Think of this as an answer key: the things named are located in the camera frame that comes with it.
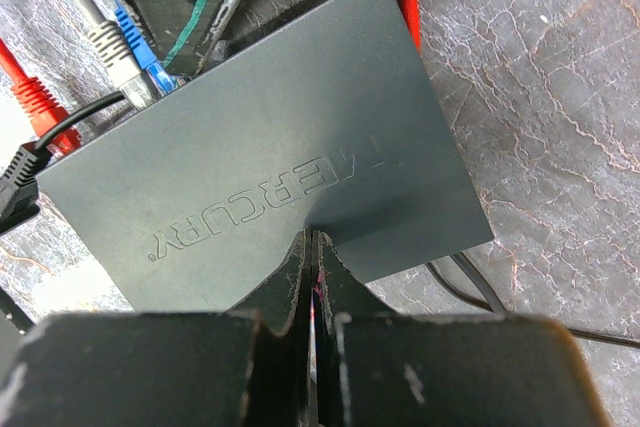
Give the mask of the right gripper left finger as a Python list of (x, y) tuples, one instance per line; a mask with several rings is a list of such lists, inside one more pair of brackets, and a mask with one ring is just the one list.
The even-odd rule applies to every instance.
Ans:
[(305, 426), (312, 236), (224, 312), (68, 313), (1, 385), (5, 426)]

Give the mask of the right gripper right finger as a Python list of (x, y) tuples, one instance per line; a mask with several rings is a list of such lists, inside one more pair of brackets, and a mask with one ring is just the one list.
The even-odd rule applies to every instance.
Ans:
[(544, 317), (405, 315), (313, 235), (324, 426), (606, 426), (569, 332)]

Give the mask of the black network switch box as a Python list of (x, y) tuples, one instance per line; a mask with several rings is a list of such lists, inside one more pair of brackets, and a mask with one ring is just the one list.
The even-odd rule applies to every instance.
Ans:
[(328, 0), (44, 170), (138, 311), (222, 311), (328, 234), (370, 282), (492, 239), (396, 0)]

